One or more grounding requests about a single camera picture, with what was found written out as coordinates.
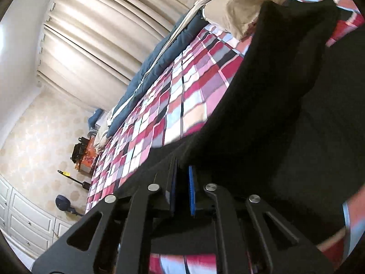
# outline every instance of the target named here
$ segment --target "white drawer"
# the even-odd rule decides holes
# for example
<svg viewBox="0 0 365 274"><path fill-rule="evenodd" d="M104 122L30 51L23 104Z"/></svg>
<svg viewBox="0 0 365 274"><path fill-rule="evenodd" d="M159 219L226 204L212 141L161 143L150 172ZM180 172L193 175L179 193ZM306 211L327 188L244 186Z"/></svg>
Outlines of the white drawer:
<svg viewBox="0 0 365 274"><path fill-rule="evenodd" d="M8 206L5 206L0 202L0 228L5 229L6 223L8 222Z"/></svg>
<svg viewBox="0 0 365 274"><path fill-rule="evenodd" d="M28 228L27 224L11 210L8 216L8 235L37 255L41 255L52 245L52 238Z"/></svg>
<svg viewBox="0 0 365 274"><path fill-rule="evenodd" d="M53 237L54 223L56 218L28 201L16 190L11 194L9 209L18 214L31 229Z"/></svg>
<svg viewBox="0 0 365 274"><path fill-rule="evenodd" d="M59 237L61 237L72 225L64 222L60 219L56 219L56 224L54 226L54 235L53 235L53 242L56 242Z"/></svg>
<svg viewBox="0 0 365 274"><path fill-rule="evenodd" d="M0 176L0 204L2 203L5 206L9 205L12 189L13 187Z"/></svg>

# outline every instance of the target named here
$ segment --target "multicolored blanket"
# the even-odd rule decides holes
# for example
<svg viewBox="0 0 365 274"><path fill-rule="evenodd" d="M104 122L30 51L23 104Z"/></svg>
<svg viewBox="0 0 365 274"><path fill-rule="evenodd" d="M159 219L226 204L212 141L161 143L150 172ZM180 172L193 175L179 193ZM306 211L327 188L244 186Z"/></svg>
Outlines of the multicolored blanket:
<svg viewBox="0 0 365 274"><path fill-rule="evenodd" d="M342 11L328 46L364 22L352 0L334 1ZM253 33L238 41L213 25L199 33L156 80L106 145L96 163L86 211L121 186L147 159L152 147L161 147L201 129L242 63L252 36ZM185 273L184 263L189 261L187 257L152 257L150 268L156 268L152 273L157 274ZM216 273L214 257L189 259L193 265L189 267L190 273Z"/></svg>

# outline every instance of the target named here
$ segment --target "black garment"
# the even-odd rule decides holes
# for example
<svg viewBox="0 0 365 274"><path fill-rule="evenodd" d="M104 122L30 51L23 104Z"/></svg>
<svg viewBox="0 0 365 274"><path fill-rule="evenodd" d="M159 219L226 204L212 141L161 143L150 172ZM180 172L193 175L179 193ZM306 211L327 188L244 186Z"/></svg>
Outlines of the black garment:
<svg viewBox="0 0 365 274"><path fill-rule="evenodd" d="M286 136L287 143L280 145L278 150L268 151L265 147L271 145L277 135L282 136L289 120L295 120L301 97L313 87L322 65L325 43L336 26L338 13L332 0L318 3L292 0L289 6L265 2L245 59L203 128L180 141L151 150L148 159L117 193L124 194L141 183L152 182L156 173L167 172L171 159L177 157L182 169L180 177L186 176L184 171L187 166L194 165L198 174L208 171L212 182L225 186L235 196L247 197L255 193L291 221L297 223L303 217L308 218L312 226L300 229L309 238L313 237L313 226L322 226L318 229L319 235L324 237L321 241L329 237L331 233L323 224L332 222L332 217L322 211L325 205L315 210L317 203L313 203L310 195L323 191L316 187L312 189L312 186L311 190L304 188L305 182L315 181L318 176L316 172L321 169L313 169L299 178L296 174L302 165L307 165L306 161L299 164L295 162L297 165L290 165L291 169L280 170L279 166L285 164L291 136ZM275 131L278 134L270 138ZM296 180L282 179L283 174L289 174ZM201 186L208 183L203 176L199 177L199 181ZM187 190L186 182L178 182L178 194L183 195ZM289 183L292 183L289 186L291 190L282 193L281 188ZM301 194L297 194L301 189L306 192L308 199L305 201L302 201ZM325 197L327 206L333 205L332 198L333 191ZM186 211L185 206L181 203L180 211ZM305 214L307 210L315 213ZM338 219L334 222L336 228L341 228ZM169 253L195 253L192 249L194 230L179 223L175 221L173 226L175 237L180 234L180 250ZM152 251L168 253L167 249L177 239L170 233L162 237L163 230L156 231L161 232L158 238L165 238L165 242L157 238L152 243ZM208 247L214 247L212 244L206 246L204 252L200 253L208 253L212 251Z"/></svg>

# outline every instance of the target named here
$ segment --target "white cabinet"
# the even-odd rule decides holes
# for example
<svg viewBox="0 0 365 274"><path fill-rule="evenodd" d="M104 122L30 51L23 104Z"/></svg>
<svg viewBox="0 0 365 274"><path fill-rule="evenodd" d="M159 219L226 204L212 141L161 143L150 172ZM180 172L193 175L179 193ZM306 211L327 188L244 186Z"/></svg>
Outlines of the white cabinet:
<svg viewBox="0 0 365 274"><path fill-rule="evenodd" d="M25 221L29 228L34 228L46 236L53 237L56 218L39 209L16 190L13 190L10 199L10 209Z"/></svg>
<svg viewBox="0 0 365 274"><path fill-rule="evenodd" d="M8 219L9 202L12 186L0 177L0 228L4 229Z"/></svg>
<svg viewBox="0 0 365 274"><path fill-rule="evenodd" d="M29 228L12 210L9 210L8 235L37 255L41 255L52 245L52 238Z"/></svg>
<svg viewBox="0 0 365 274"><path fill-rule="evenodd" d="M56 225L54 226L53 242L56 242L72 225L64 222L60 219L56 219Z"/></svg>

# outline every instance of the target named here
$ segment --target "silver screw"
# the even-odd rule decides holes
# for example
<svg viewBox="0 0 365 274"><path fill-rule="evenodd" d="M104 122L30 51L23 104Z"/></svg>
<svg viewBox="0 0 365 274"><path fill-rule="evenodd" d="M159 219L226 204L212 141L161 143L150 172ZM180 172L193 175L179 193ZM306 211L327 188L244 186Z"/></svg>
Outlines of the silver screw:
<svg viewBox="0 0 365 274"><path fill-rule="evenodd" d="M116 200L116 196L115 195L107 195L105 198L104 198L104 201L106 203L114 203Z"/></svg>
<svg viewBox="0 0 365 274"><path fill-rule="evenodd" d="M259 203L261 198L258 195L250 195L249 200L251 203Z"/></svg>
<svg viewBox="0 0 365 274"><path fill-rule="evenodd" d="M206 190L207 191L215 191L217 189L217 185L214 183L208 183L206 185Z"/></svg>
<svg viewBox="0 0 365 274"><path fill-rule="evenodd" d="M159 185L157 183L152 183L148 186L148 190L149 191L158 191L159 190Z"/></svg>

